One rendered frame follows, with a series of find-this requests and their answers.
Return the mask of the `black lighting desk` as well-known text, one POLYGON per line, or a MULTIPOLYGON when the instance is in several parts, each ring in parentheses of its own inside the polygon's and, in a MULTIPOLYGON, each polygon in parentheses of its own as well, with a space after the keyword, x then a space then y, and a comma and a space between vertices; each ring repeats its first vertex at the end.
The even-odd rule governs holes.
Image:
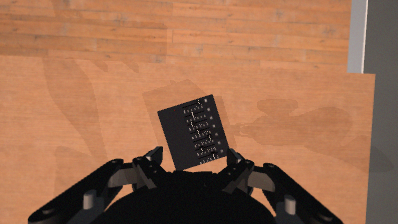
POLYGON ((229 145, 213 94, 157 114, 176 170, 227 156, 229 145))

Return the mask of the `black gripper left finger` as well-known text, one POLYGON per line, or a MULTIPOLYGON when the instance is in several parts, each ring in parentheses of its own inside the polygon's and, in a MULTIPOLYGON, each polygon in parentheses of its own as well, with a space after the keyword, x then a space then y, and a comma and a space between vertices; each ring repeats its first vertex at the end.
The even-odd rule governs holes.
POLYGON ((151 189, 178 184, 177 177, 160 166, 163 146, 144 156, 130 163, 123 159, 108 161, 33 212, 28 224, 89 224, 105 211, 123 185, 132 184, 135 191, 144 185, 151 189))

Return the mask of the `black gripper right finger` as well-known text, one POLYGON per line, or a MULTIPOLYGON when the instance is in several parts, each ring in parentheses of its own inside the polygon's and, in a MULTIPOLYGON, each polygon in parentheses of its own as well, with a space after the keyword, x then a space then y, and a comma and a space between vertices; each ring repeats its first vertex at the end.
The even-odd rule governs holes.
POLYGON ((207 177, 204 186, 230 194, 238 187, 250 196, 254 188, 262 189, 277 224, 344 224, 278 166, 255 166, 233 148, 227 148, 227 167, 207 177))

